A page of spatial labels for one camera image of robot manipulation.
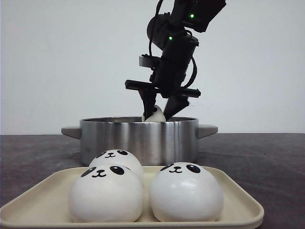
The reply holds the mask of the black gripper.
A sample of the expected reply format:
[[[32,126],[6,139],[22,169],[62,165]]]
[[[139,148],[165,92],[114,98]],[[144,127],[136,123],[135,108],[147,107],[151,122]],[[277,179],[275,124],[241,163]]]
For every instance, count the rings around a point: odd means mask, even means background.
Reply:
[[[143,122],[157,111],[155,107],[157,93],[164,98],[169,98],[163,112],[165,119],[170,119],[187,107],[189,105],[188,97],[197,98],[200,96],[198,89],[189,88],[197,75],[195,60],[193,58],[191,60],[193,73],[189,82],[184,86],[182,86],[182,82],[185,80],[188,64],[185,62],[182,64],[170,63],[164,58],[160,58],[158,65],[152,68],[153,73],[148,83],[134,80],[125,81],[126,89],[139,91],[144,106]]]

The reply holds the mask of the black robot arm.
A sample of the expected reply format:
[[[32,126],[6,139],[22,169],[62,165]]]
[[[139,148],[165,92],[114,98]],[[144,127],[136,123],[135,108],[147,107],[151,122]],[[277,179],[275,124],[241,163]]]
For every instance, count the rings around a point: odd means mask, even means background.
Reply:
[[[158,1],[155,16],[147,26],[149,44],[162,50],[160,57],[151,53],[139,57],[139,65],[152,70],[149,82],[126,80],[125,87],[139,92],[143,102],[143,121],[156,111],[156,95],[166,98],[165,120],[169,120],[189,105],[188,98],[201,95],[191,89],[197,75],[193,57],[199,46],[191,30],[205,32],[211,20],[226,6],[224,0],[176,0],[172,12],[159,13]]]

